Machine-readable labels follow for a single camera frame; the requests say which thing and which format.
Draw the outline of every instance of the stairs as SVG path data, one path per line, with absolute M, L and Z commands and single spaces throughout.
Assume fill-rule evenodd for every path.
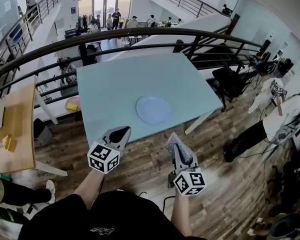
M 241 55 L 240 58 L 235 57 L 235 53 L 232 49 L 228 48 L 225 43 L 220 44 L 221 46 L 212 47 L 204 53 L 200 53 L 196 57 L 192 57 L 191 62 L 198 70 L 214 69 L 221 67 L 241 66 L 245 67 L 241 61 L 249 60 L 248 55 Z

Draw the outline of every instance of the white table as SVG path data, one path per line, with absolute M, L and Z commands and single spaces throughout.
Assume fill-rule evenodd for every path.
M 132 40 L 134 40 L 134 44 L 139 42 L 139 39 L 142 40 L 142 36 L 141 35 L 137 35 L 137 36 L 129 36 L 129 43 L 132 46 Z
M 89 145 L 108 129 L 130 126 L 130 141 L 156 134 L 192 119 L 190 133 L 222 107 L 217 95 L 183 53 L 153 54 L 111 60 L 77 69 L 78 90 Z M 166 100 L 171 116 L 150 125 L 136 112 L 144 95 Z

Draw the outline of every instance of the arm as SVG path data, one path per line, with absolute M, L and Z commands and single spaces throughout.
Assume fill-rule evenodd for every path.
M 185 237 L 189 237 L 192 235 L 189 198 L 187 196 L 180 195 L 177 190 L 175 192 L 171 222 L 181 232 L 181 234 Z
M 282 117 L 283 113 L 282 113 L 282 107 L 281 107 L 281 102 L 280 102 L 280 97 L 279 95 L 276 96 L 276 105 L 279 111 L 279 115 Z
M 82 198 L 87 209 L 90 209 L 103 179 L 104 174 L 93 169 L 73 192 Z

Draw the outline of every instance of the yellow object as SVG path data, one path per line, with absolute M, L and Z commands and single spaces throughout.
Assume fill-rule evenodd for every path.
M 12 142 L 12 138 L 10 135 L 7 135 L 5 136 L 3 139 L 2 139 L 2 143 L 3 143 L 3 147 L 5 150 L 9 150 L 10 147 L 11 147 L 11 142 Z
M 68 105 L 66 105 L 66 108 L 67 108 L 68 110 L 77 111 L 78 105 L 69 103 Z

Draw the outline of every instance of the wooden table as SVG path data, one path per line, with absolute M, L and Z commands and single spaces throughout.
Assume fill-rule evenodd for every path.
M 0 174 L 36 168 L 47 173 L 67 176 L 67 172 L 35 160 L 33 111 L 35 84 L 25 86 L 2 98 L 3 124 L 0 128 Z M 16 141 L 12 152 L 4 149 L 3 138 Z

